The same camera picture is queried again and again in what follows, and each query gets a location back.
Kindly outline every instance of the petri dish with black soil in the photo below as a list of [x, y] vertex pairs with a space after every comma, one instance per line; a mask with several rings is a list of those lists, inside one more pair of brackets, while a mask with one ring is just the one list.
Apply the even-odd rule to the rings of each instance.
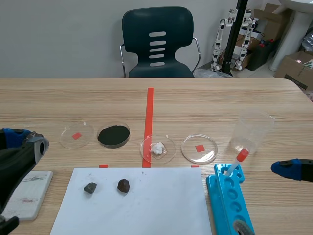
[[122, 122], [111, 122], [102, 126], [97, 133], [99, 143], [106, 148], [120, 148], [131, 136], [129, 126]]

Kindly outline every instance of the clear plastic beaker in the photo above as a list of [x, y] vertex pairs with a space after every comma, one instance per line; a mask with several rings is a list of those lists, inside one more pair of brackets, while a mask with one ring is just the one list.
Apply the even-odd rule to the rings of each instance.
[[231, 145], [238, 151], [247, 149], [254, 153], [269, 130], [274, 126], [275, 119], [258, 109], [245, 109], [240, 112], [238, 122], [231, 137]]

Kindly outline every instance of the red paper square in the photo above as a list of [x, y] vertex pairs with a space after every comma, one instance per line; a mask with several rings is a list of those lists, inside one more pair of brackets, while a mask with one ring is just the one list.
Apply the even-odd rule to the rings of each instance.
[[196, 150], [197, 150], [197, 152], [203, 152], [205, 149], [204, 149], [203, 145], [197, 145]]
[[79, 132], [77, 132], [76, 134], [72, 135], [74, 140], [78, 140], [79, 138], [81, 138], [82, 134], [80, 134]]

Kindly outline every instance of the chair metal leg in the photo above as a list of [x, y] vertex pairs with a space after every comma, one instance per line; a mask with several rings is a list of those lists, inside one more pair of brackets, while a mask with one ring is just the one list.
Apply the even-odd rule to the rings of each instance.
[[123, 66], [123, 72], [124, 72], [124, 78], [126, 78], [126, 72], [125, 72], [125, 64], [124, 64], [124, 57], [123, 57], [123, 51], [122, 51], [122, 47], [124, 47], [125, 44], [122, 44], [119, 49], [121, 52], [121, 57], [122, 57], [122, 66]]
[[192, 39], [194, 39], [194, 40], [196, 41], [196, 45], [197, 45], [197, 49], [198, 49], [198, 53], [199, 53], [198, 62], [197, 62], [197, 64], [196, 64], [195, 68], [192, 70], [192, 73], [193, 73], [193, 72], [196, 70], [196, 68], [197, 68], [197, 66], [198, 66], [198, 64], [199, 64], [199, 62], [200, 62], [200, 59], [201, 59], [201, 52], [200, 52], [200, 47], [199, 47], [198, 40], [197, 40], [196, 38], [192, 38]]

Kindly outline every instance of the petri dish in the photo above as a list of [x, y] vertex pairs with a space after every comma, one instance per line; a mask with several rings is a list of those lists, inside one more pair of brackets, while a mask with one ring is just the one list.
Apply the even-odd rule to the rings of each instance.
[[66, 127], [60, 137], [64, 148], [76, 149], [87, 145], [93, 137], [93, 127], [85, 122]]
[[99, 143], [110, 149], [123, 147], [130, 137], [129, 126], [123, 122], [110, 122], [100, 127], [97, 133]]
[[181, 152], [186, 159], [195, 164], [207, 164], [216, 158], [217, 145], [209, 136], [192, 134], [181, 143]]
[[[162, 143], [164, 146], [162, 154], [155, 154], [151, 152], [151, 148], [157, 144]], [[151, 154], [144, 153], [144, 147], [148, 148]], [[152, 135], [144, 139], [140, 144], [140, 153], [143, 159], [153, 164], [166, 164], [170, 162], [176, 155], [175, 143], [166, 135], [158, 136]]]

